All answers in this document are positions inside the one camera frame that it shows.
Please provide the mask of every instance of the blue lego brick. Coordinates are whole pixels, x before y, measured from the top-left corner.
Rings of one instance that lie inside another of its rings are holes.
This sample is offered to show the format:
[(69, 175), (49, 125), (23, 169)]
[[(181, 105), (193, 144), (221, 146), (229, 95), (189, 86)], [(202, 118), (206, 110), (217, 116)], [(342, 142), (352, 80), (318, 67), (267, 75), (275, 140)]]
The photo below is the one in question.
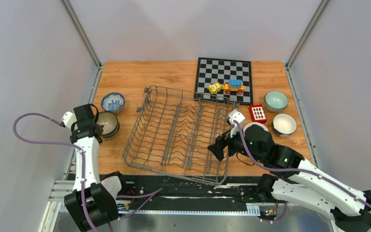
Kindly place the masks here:
[(229, 84), (229, 88), (241, 88), (241, 86), (243, 85), (243, 81), (242, 80), (230, 80), (228, 84)]

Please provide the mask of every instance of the dish rack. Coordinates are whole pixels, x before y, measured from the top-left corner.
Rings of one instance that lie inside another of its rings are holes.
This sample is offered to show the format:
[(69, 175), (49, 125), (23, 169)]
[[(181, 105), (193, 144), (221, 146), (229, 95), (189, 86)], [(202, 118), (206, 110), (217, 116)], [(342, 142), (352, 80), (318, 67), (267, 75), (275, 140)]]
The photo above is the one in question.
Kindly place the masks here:
[(207, 149), (229, 130), (228, 113), (235, 101), (203, 93), (150, 86), (128, 139), (123, 157), (129, 167), (209, 185), (227, 177), (228, 156), (221, 162)]

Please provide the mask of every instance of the bowl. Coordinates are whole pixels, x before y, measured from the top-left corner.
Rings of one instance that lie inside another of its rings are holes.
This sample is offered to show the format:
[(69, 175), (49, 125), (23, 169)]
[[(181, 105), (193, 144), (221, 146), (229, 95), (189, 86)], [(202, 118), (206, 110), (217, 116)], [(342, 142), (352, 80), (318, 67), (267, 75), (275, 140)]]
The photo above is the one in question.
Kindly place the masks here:
[(250, 126), (253, 126), (253, 125), (257, 125), (257, 126), (261, 127), (262, 129), (264, 129), (264, 131), (268, 131), (268, 128), (267, 128), (264, 124), (259, 123), (259, 122), (250, 122), (250, 123), (248, 123), (248, 124), (244, 127), (244, 129), (243, 129), (244, 133), (245, 133), (245, 131), (246, 131)]
[(288, 137), (297, 130), (297, 122), (287, 114), (278, 114), (271, 123), (272, 130), (281, 137)]
[(102, 138), (111, 138), (115, 136), (120, 129), (117, 116), (108, 111), (99, 113), (97, 124), (103, 126), (103, 133), (100, 135)]
[(280, 112), (288, 106), (288, 98), (280, 91), (271, 91), (265, 94), (265, 107), (271, 112)]
[(105, 111), (120, 113), (124, 108), (124, 97), (120, 93), (109, 93), (101, 100), (101, 107)]

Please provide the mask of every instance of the wooden table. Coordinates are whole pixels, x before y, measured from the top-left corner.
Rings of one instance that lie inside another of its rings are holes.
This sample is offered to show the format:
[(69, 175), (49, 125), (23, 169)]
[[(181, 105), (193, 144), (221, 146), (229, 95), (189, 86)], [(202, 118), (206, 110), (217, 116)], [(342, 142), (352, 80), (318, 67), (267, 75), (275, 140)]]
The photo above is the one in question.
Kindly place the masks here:
[[(278, 90), (288, 96), (289, 104), (283, 113), (293, 116), (298, 129), (288, 138), (278, 137), (271, 131), (271, 122), (275, 113), (266, 110), (268, 122), (274, 141), (286, 145), (311, 159), (305, 136), (299, 120), (298, 112), (292, 98), (291, 89), (285, 74), (282, 62), (253, 61), (252, 78), (254, 90), (254, 104), (264, 105), (264, 96), (267, 92)], [(138, 116), (137, 107), (141, 106), (145, 94), (144, 88), (151, 85), (172, 87), (194, 91), (197, 72), (197, 61), (153, 61), (153, 62), (106, 62), (96, 92), (94, 104), (101, 109), (101, 99), (110, 92), (119, 92), (124, 95), (126, 105), (118, 114), (120, 131), (112, 139), (104, 139), (99, 151), (100, 173), (107, 174), (120, 171), (122, 174), (155, 174), (128, 167), (123, 160), (123, 151)], [(251, 122), (248, 106), (241, 105), (238, 109), (246, 117), (245, 124)], [(251, 163), (245, 156), (241, 160)], [(229, 159), (228, 175), (262, 175), (266, 173), (257, 166), (247, 166), (236, 159)]]

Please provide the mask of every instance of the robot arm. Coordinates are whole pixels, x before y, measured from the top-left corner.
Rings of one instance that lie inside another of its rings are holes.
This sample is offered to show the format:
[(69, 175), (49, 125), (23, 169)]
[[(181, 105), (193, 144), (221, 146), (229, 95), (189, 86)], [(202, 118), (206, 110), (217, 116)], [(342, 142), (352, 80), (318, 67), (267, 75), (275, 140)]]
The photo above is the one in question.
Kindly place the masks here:
[[(66, 112), (62, 118), (62, 125), (71, 129), (70, 140), (84, 150), (81, 154), (76, 152), (76, 179), (73, 192), (65, 196), (65, 206), (80, 231), (91, 229), (87, 221), (87, 215), (83, 210), (83, 202), (88, 215), (95, 226), (100, 226), (116, 220), (120, 214), (115, 202), (122, 185), (116, 175), (112, 175), (102, 181), (99, 177), (98, 153), (102, 139), (103, 126), (97, 124), (98, 115), (94, 115), (91, 104), (74, 108), (74, 113)], [(85, 189), (82, 189), (82, 174), (84, 173)]]
[[(77, 119), (76, 115), (72, 112), (66, 112), (62, 118), (63, 124), (72, 129), (72, 125), (76, 125)], [(99, 165), (98, 165), (98, 154), (100, 143), (95, 136), (83, 137), (73, 142), (75, 145), (83, 148), (85, 151), (86, 165), (85, 165), (85, 186), (90, 186), (92, 183), (100, 183), (99, 177)], [(80, 183), (82, 178), (82, 154), (80, 150), (75, 149), (76, 153), (76, 179), (73, 185), (73, 190), (82, 190), (82, 185)]]
[[(223, 150), (226, 146), (228, 146), (229, 156), (233, 156), (236, 152), (248, 156), (234, 123), (235, 120), (242, 124), (244, 119), (245, 117), (241, 113), (233, 110), (229, 114), (228, 123), (234, 128), (218, 136), (215, 144), (208, 146), (208, 149), (218, 160), (224, 158)], [(339, 182), (315, 167), (295, 150), (275, 144), (271, 133), (258, 125), (247, 125), (243, 131), (243, 137), (251, 155), (255, 160), (263, 163), (265, 167), (303, 169), (319, 174), (319, 176), (315, 176), (306, 172), (271, 172), (276, 176), (264, 175), (262, 177), (263, 184), (258, 185), (258, 190), (262, 191), (262, 194), (277, 200), (297, 203), (319, 212), (329, 219), (335, 220), (338, 227), (346, 232), (365, 232), (371, 227), (370, 208), (353, 199), (337, 186), (323, 180), (322, 177), (334, 181), (371, 204), (370, 190), (362, 192)], [(300, 183), (306, 188), (295, 187), (280, 178)]]

